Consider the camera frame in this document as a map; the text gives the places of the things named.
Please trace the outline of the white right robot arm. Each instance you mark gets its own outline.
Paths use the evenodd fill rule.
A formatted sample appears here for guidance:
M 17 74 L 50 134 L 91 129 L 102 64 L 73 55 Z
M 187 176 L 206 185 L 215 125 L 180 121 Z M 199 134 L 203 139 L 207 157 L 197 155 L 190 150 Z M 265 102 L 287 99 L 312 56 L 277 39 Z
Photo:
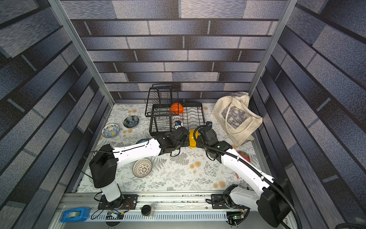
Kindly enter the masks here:
M 197 146 L 205 149 L 208 157 L 233 170 L 253 189 L 252 197 L 239 197 L 240 191 L 230 191 L 230 198 L 236 205 L 257 209 L 265 222 L 272 227 L 280 224 L 289 228 L 284 219 L 292 213 L 298 229 L 303 228 L 300 216 L 295 209 L 288 185 L 283 179 L 258 170 L 245 160 L 229 143 L 219 141 L 214 130 L 207 125 L 197 127 L 193 132 Z

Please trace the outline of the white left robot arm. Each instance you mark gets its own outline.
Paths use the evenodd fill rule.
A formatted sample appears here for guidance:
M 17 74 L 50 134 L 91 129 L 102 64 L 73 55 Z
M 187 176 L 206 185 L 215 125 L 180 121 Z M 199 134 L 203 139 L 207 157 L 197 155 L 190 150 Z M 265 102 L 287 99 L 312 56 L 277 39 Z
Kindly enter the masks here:
M 104 150 L 98 151 L 89 163 L 94 187 L 100 189 L 106 201 L 112 203 L 121 197 L 121 192 L 115 181 L 118 167 L 131 162 L 153 156 L 170 154 L 180 148 L 189 146 L 189 131 L 184 127 L 158 135 L 147 142 L 113 148 L 109 144 Z

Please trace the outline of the yellow plastic bowl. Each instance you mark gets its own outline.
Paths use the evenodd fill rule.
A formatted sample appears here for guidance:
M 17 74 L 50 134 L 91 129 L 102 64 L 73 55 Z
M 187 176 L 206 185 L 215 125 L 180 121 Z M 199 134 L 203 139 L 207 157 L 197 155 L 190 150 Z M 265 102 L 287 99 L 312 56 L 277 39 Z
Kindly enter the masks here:
M 197 148 L 197 143 L 194 139 L 194 136 L 198 140 L 198 136 L 199 136 L 198 131 L 194 132 L 194 129 L 192 129 L 192 130 L 189 131 L 189 147 L 192 148 L 192 149 Z

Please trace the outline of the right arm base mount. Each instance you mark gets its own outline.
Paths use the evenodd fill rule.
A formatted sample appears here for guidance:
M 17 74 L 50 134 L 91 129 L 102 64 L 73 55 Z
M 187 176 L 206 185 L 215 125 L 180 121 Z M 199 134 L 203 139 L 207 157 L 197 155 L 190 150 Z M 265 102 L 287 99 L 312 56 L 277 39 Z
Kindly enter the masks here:
M 212 194 L 211 198 L 207 198 L 205 201 L 212 205 L 213 209 L 249 209 L 246 206 L 235 204 L 228 194 Z

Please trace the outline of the black wire dish rack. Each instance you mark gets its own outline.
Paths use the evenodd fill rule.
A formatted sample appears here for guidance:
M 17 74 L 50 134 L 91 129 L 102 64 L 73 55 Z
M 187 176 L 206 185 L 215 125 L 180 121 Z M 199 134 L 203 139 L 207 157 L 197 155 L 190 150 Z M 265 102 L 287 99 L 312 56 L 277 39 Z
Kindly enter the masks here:
M 203 105 L 185 103 L 180 95 L 174 84 L 153 84 L 149 88 L 145 116 L 150 119 L 151 136 L 172 132 L 178 126 L 192 130 L 206 123 Z

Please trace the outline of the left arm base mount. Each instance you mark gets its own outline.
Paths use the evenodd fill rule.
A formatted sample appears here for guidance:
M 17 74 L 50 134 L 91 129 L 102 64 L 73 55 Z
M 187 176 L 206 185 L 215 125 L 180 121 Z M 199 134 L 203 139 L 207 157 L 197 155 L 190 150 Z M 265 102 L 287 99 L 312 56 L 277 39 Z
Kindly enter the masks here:
M 135 210 L 138 195 L 121 195 L 112 202 L 108 202 L 105 195 L 101 196 L 98 210 Z

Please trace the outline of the orange plastic bowl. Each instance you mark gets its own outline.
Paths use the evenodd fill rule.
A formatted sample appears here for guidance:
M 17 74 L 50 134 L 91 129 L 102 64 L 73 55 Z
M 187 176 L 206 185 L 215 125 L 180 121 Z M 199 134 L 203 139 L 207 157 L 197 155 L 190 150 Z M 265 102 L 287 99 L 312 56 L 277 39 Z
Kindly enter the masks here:
M 170 107 L 170 112 L 173 115 L 180 115 L 184 112 L 184 107 L 180 103 L 174 103 Z

